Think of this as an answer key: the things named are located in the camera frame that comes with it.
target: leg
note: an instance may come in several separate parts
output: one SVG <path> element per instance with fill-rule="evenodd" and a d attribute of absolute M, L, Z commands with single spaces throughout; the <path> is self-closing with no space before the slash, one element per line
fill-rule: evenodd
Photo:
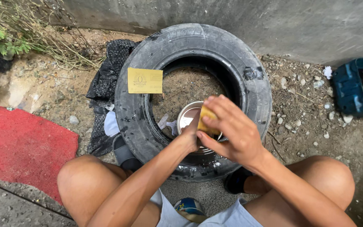
<path fill-rule="evenodd" d="M 118 166 L 103 163 L 97 157 L 83 155 L 68 163 L 58 173 L 58 190 L 65 208 L 80 226 L 84 227 L 104 202 L 131 175 Z M 133 227 L 156 226 L 160 210 L 148 202 Z"/>
<path fill-rule="evenodd" d="M 350 169 L 343 163 L 329 157 L 313 156 L 287 168 L 330 198 L 341 209 L 345 210 L 350 204 L 355 183 Z M 248 177 L 244 189 L 247 193 L 263 194 L 244 207 L 264 227 L 310 226 L 299 211 L 258 176 Z"/>

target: concrete wall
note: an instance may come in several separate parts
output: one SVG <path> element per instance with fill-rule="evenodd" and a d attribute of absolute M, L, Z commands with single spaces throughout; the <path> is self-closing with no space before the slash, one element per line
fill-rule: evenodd
<path fill-rule="evenodd" d="M 256 53 L 339 65 L 363 57 L 363 0 L 65 0 L 82 27 L 152 34 L 179 23 L 229 31 Z"/>

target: black tire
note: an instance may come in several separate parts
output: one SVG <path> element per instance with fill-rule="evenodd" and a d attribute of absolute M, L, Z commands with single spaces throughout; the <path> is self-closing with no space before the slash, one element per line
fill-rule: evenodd
<path fill-rule="evenodd" d="M 174 25 L 146 38 L 125 62 L 115 92 L 115 112 L 121 135 L 143 163 L 151 160 L 171 139 L 156 124 L 149 94 L 129 94 L 128 68 L 163 70 L 179 67 L 207 70 L 224 86 L 227 96 L 258 127 L 264 139 L 271 116 L 271 88 L 264 68 L 252 50 L 220 28 L 196 23 Z M 222 178 L 240 165 L 215 152 L 192 153 L 170 179 L 202 182 Z"/>

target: dirt ground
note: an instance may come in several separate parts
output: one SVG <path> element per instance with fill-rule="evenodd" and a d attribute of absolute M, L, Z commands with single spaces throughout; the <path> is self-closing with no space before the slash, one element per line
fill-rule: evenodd
<path fill-rule="evenodd" d="M 144 39 L 140 35 L 108 31 L 82 32 L 100 53 L 104 53 L 104 43 L 112 39 L 125 38 L 135 42 Z M 273 97 L 269 132 L 275 139 L 268 134 L 265 147 L 284 164 L 325 155 L 349 166 L 356 191 L 346 212 L 358 226 L 363 226 L 363 118 L 355 117 L 349 123 L 343 121 L 335 109 L 330 83 L 322 75 L 324 67 L 275 56 L 258 57 L 269 76 Z M 95 73 L 96 70 L 61 69 L 48 56 L 24 55 L 14 59 L 10 71 L 0 73 L 0 106 L 21 108 L 78 133 L 77 155 L 83 155 L 94 118 L 85 94 Z M 159 121 L 165 113 L 170 116 L 169 122 L 176 120 L 185 104 L 223 93 L 221 86 L 211 78 L 197 69 L 179 69 L 169 74 L 163 82 L 164 99 L 162 95 L 153 97 L 155 120 Z M 313 84 L 320 83 L 319 80 L 325 83 L 314 88 Z M 78 125 L 69 123 L 70 115 L 78 118 Z M 102 159 L 113 163 L 113 153 Z M 48 200 L 38 199 L 40 203 Z"/>

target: red carpet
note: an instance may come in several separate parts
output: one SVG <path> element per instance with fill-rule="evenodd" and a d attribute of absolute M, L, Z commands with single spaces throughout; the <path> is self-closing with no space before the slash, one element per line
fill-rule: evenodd
<path fill-rule="evenodd" d="M 0 107 L 0 180 L 44 191 L 60 204 L 57 175 L 78 149 L 78 134 L 23 110 Z"/>

